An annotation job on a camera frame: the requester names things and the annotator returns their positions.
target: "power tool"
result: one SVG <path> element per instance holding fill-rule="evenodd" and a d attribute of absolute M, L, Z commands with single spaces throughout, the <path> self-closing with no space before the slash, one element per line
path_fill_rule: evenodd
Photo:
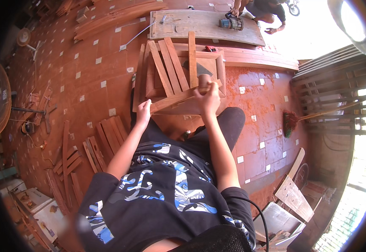
<path fill-rule="evenodd" d="M 226 19 L 219 20 L 219 27 L 243 30 L 243 20 L 240 17 L 235 17 L 231 12 L 226 13 L 225 17 Z"/>

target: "white tile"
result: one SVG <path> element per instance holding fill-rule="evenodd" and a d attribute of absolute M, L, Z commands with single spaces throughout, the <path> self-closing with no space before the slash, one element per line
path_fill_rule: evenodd
<path fill-rule="evenodd" d="M 238 164 L 243 163 L 243 161 L 244 161 L 243 156 L 239 156 L 239 157 L 237 157 L 237 163 L 238 163 Z"/>
<path fill-rule="evenodd" d="M 109 116 L 112 117 L 115 115 L 115 108 L 110 108 L 109 109 Z"/>

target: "person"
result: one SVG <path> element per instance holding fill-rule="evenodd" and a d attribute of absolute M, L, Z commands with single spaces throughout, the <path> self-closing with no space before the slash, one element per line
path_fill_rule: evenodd
<path fill-rule="evenodd" d="M 285 3 L 286 0 L 235 0 L 235 4 L 231 9 L 231 13 L 234 16 L 239 16 L 243 13 L 244 8 L 249 11 L 255 18 L 257 25 L 259 25 L 259 21 L 263 21 L 269 24 L 274 23 L 275 17 L 277 17 L 281 21 L 281 26 L 278 28 L 267 28 L 266 33 L 274 34 L 278 31 L 282 31 L 285 29 L 285 11 L 282 7 L 282 4 Z"/>
<path fill-rule="evenodd" d="M 205 126 L 178 142 L 151 118 L 151 100 L 132 112 L 133 93 L 134 88 L 130 134 L 107 170 L 93 176 L 79 208 L 90 224 L 79 230 L 85 250 L 168 251 L 226 226 L 238 231 L 253 250 L 250 204 L 232 198 L 249 198 L 240 188 L 231 153 L 244 126 L 244 112 L 228 107 L 216 116 L 220 98 L 215 82 L 204 96 L 194 90 Z"/>

